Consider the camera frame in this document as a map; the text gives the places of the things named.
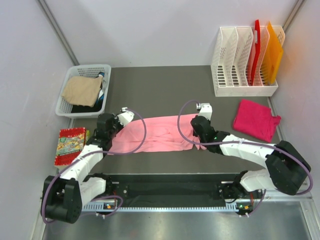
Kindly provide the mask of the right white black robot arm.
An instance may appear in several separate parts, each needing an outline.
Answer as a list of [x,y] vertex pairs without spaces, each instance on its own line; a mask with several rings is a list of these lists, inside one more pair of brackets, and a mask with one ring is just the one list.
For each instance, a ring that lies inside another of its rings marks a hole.
[[262,189],[294,196],[311,171],[307,161],[287,141],[278,144],[249,141],[229,132],[216,131],[203,116],[194,117],[190,123],[193,134],[209,152],[262,166],[261,170],[245,170],[235,178],[234,188],[240,194]]

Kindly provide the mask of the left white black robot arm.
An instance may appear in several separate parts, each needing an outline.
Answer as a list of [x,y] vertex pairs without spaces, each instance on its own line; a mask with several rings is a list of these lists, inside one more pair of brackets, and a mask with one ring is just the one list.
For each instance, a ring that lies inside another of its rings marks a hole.
[[122,117],[122,114],[101,114],[94,135],[80,154],[59,174],[49,175],[44,180],[40,215],[46,224],[54,221],[75,223],[83,205],[106,191],[107,180],[103,176],[89,176],[89,173],[104,158],[113,138],[124,128]]

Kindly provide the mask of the light pink t shirt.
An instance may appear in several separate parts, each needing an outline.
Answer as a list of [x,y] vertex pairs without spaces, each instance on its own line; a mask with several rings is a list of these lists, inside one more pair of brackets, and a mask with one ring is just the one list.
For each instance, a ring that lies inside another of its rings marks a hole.
[[146,130],[141,120],[132,121],[114,137],[109,151],[128,153],[136,149],[143,140],[144,133],[146,133],[145,141],[136,153],[191,150],[194,144],[180,135],[177,121],[176,115],[145,118]]

